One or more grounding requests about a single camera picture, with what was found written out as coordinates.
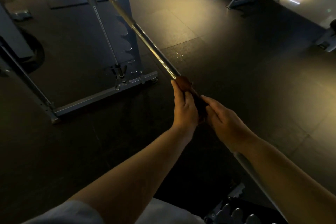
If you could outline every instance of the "forearm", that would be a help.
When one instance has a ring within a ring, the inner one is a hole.
[[[96,209],[106,223],[134,223],[171,170],[192,132],[171,128],[70,200]]]
[[[241,153],[289,223],[336,222],[336,197],[275,147],[255,137],[248,140]]]

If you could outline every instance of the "left hand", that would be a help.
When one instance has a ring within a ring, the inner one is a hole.
[[[172,128],[180,129],[192,135],[198,125],[199,119],[194,98],[190,92],[184,92],[183,94],[174,80],[171,81],[171,84],[174,88],[175,97],[174,123]]]

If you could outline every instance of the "rubber gym floor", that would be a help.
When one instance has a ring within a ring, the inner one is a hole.
[[[91,7],[50,10],[50,2],[61,1],[7,1],[34,16],[20,23],[45,50],[44,64],[31,77],[57,106],[112,86],[103,72],[107,47]],[[336,193],[336,56],[313,44],[324,30],[272,0],[236,10],[225,7],[229,2],[130,0],[138,24],[198,92],[233,109]],[[99,3],[103,21],[110,9]],[[159,73],[156,84],[84,107],[57,125],[9,78],[0,78],[3,223],[20,223],[61,204],[170,127],[170,79],[145,46],[139,48],[145,67]],[[203,215],[225,196],[232,179],[245,184],[243,199],[271,207],[202,124],[156,197]]]

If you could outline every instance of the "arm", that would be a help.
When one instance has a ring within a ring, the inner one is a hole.
[[[219,139],[249,160],[289,223],[336,223],[333,194],[257,137],[232,110],[214,99],[202,98],[209,104],[208,121]]]
[[[172,127],[128,160],[116,166],[69,200],[82,201],[105,223],[134,223],[154,196],[163,179],[191,141],[198,124],[192,95],[172,81],[175,96]]]

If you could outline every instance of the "hand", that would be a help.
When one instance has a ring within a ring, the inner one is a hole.
[[[258,138],[233,110],[226,108],[212,98],[203,95],[201,98],[209,104],[206,107],[208,123],[229,150],[241,153],[247,142]]]
[[[174,80],[171,81],[171,84],[174,88],[175,97],[174,123],[172,128],[177,128],[192,135],[198,125],[198,111],[194,98],[190,92],[184,92],[183,94]]]

